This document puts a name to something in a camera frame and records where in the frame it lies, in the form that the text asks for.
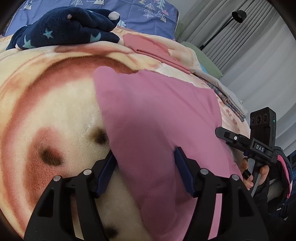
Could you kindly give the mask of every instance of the person's hand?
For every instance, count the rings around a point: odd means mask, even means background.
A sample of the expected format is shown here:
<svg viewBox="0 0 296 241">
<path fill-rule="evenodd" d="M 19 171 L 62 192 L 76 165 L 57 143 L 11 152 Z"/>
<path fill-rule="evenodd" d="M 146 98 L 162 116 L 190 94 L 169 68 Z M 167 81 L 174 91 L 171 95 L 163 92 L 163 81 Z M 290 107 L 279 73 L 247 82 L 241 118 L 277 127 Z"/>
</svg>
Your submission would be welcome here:
<svg viewBox="0 0 296 241">
<path fill-rule="evenodd" d="M 241 174 L 243 174 L 243 172 L 245 170 L 247 170 L 249 168 L 249 164 L 248 164 L 248 161 L 246 158 L 244 158 L 242 161 L 241 161 L 241 164 L 239 166 L 239 169 L 241 171 Z M 259 173 L 261 174 L 261 179 L 259 181 L 259 184 L 258 186 L 260 186 L 261 184 L 263 184 L 266 180 L 266 177 L 268 175 L 268 172 L 269 172 L 269 166 L 265 165 L 263 167 L 260 168 L 260 171 Z M 253 187 L 253 183 L 252 183 L 252 180 L 253 180 L 253 175 L 251 175 L 248 180 L 244 179 L 243 178 L 243 182 L 246 186 L 246 188 L 248 189 L 248 191 L 250 190 L 251 187 Z"/>
</svg>

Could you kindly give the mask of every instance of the lamp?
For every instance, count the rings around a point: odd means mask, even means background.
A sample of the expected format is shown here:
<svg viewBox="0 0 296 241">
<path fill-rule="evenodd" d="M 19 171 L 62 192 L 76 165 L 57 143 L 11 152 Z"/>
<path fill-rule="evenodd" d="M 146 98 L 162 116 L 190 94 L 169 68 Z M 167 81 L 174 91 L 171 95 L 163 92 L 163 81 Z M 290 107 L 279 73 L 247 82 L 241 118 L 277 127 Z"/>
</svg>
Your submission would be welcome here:
<svg viewBox="0 0 296 241">
<path fill-rule="evenodd" d="M 238 23 L 242 23 L 247 17 L 247 13 L 243 10 L 234 11 L 231 13 L 231 15 L 232 15 L 232 19 L 228 20 L 225 24 L 223 24 L 223 26 L 217 31 L 217 33 L 214 34 L 213 37 L 211 37 L 206 43 L 201 45 L 199 47 L 200 50 L 203 50 L 205 46 L 208 45 L 209 42 L 211 42 L 228 24 L 232 22 L 232 20 L 235 20 Z"/>
</svg>

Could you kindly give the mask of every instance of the star print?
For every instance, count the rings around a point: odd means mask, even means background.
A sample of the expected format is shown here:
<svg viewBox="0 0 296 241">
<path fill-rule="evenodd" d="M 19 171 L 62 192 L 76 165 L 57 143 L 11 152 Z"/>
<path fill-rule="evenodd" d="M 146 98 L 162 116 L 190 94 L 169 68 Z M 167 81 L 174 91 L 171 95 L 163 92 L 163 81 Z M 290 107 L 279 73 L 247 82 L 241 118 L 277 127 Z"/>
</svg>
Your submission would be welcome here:
<svg viewBox="0 0 296 241">
<path fill-rule="evenodd" d="M 90 39 L 90 43 L 93 43 L 93 42 L 98 42 L 98 41 L 100 41 L 100 39 L 101 39 L 101 33 L 99 33 L 98 34 L 98 36 L 96 36 L 96 37 L 94 37 L 92 34 L 91 34 L 91 39 Z"/>
<path fill-rule="evenodd" d="M 26 40 L 26 35 L 24 37 L 24 43 L 25 43 L 23 45 L 24 48 L 27 48 L 27 49 L 36 48 L 36 47 L 34 47 L 34 46 L 31 45 L 31 40 L 29 40 L 29 41 Z"/>
<path fill-rule="evenodd" d="M 52 36 L 52 32 L 53 32 L 53 31 L 48 31 L 47 28 L 46 28 L 46 29 L 45 29 L 45 33 L 44 33 L 43 35 L 46 36 L 48 39 L 49 39 L 49 38 L 54 38 L 54 37 Z"/>
</svg>

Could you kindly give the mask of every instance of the silver screw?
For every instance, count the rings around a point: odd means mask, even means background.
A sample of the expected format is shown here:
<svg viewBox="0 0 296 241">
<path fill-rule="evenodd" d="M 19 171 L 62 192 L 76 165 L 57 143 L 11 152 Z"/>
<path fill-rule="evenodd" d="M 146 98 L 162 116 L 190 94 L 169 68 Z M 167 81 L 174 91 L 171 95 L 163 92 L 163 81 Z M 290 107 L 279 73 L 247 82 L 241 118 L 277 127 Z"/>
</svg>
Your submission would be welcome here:
<svg viewBox="0 0 296 241">
<path fill-rule="evenodd" d="M 91 170 L 90 169 L 86 169 L 86 170 L 83 171 L 83 174 L 86 175 L 86 176 L 88 176 L 88 175 L 91 174 Z"/>
<path fill-rule="evenodd" d="M 239 176 L 236 175 L 236 174 L 233 174 L 231 177 L 232 177 L 232 179 L 235 180 L 235 181 L 238 181 L 238 180 L 239 180 Z"/>
<path fill-rule="evenodd" d="M 209 170 L 205 169 L 205 168 L 202 168 L 202 169 L 200 169 L 200 173 L 203 174 L 203 175 L 207 175 L 207 174 L 209 174 Z"/>
<path fill-rule="evenodd" d="M 55 181 L 55 182 L 58 182 L 60 179 L 61 179 L 61 176 L 59 176 L 59 175 L 54 176 L 54 181 Z"/>
</svg>

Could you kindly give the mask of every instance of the pink cloud print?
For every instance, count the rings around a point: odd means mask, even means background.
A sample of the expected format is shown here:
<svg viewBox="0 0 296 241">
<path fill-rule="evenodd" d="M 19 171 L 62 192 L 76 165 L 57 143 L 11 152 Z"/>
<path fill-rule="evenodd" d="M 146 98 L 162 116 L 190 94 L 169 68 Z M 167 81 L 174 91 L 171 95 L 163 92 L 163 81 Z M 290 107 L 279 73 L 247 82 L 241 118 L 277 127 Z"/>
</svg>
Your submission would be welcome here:
<svg viewBox="0 0 296 241">
<path fill-rule="evenodd" d="M 168 15 L 167 10 L 162 10 L 162 12 L 163 12 L 165 15 Z"/>
</svg>

